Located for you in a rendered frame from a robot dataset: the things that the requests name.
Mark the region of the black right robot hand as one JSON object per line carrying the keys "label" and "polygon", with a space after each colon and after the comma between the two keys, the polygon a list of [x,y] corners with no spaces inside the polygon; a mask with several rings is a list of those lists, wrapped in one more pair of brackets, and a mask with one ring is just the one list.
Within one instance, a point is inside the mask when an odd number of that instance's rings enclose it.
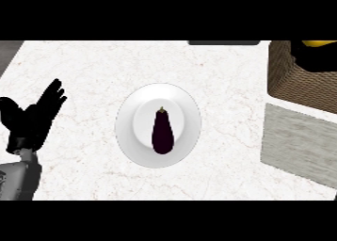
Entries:
{"label": "black right robot hand", "polygon": [[300,40],[291,41],[291,55],[297,65],[309,72],[337,72],[337,42],[323,46],[306,46]]}

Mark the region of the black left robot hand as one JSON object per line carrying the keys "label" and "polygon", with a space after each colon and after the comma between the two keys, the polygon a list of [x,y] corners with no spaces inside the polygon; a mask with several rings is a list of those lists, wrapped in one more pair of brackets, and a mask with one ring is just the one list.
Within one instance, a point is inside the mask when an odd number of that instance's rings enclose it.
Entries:
{"label": "black left robot hand", "polygon": [[21,149],[36,152],[42,148],[65,100],[59,79],[53,80],[27,109],[18,106],[12,98],[0,97],[0,122],[11,131],[8,153],[15,154]]}

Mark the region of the yellow lemon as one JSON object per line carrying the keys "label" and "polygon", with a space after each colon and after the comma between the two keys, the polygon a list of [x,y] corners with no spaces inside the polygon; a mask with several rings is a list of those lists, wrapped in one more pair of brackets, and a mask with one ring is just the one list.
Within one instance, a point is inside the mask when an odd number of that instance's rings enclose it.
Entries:
{"label": "yellow lemon", "polygon": [[331,43],[337,42],[337,40],[303,40],[301,43],[307,47],[322,47]]}

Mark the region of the brown wicker basket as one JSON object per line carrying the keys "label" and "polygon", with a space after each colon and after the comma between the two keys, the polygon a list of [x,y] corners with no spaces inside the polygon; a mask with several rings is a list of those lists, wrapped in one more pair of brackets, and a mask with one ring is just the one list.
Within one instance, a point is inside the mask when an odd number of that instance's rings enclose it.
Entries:
{"label": "brown wicker basket", "polygon": [[269,45],[267,93],[337,114],[337,72],[306,71],[291,55],[290,40],[273,40]]}

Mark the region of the grey placemat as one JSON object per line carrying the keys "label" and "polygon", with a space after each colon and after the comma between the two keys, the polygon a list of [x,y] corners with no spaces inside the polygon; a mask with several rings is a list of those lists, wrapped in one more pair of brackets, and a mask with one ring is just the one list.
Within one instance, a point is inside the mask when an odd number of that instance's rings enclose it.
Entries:
{"label": "grey placemat", "polygon": [[260,161],[337,188],[337,123],[266,104]]}

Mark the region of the white oval plate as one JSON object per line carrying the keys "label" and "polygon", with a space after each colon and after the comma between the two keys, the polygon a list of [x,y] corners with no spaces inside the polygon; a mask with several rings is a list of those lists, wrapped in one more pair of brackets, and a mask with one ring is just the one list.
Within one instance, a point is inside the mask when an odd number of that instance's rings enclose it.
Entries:
{"label": "white oval plate", "polygon": [[[157,111],[169,112],[174,146],[167,154],[152,147]],[[115,119],[115,137],[130,160],[152,169],[179,163],[197,145],[202,127],[200,108],[189,93],[171,84],[149,84],[127,97]]]}

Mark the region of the dark purple eggplant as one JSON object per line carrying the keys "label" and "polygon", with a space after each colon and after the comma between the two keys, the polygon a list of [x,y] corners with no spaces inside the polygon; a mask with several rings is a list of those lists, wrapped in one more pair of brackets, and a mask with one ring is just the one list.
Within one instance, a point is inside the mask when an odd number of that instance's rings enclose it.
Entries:
{"label": "dark purple eggplant", "polygon": [[158,154],[167,154],[174,147],[174,134],[171,130],[169,113],[164,108],[157,111],[152,131],[152,147]]}

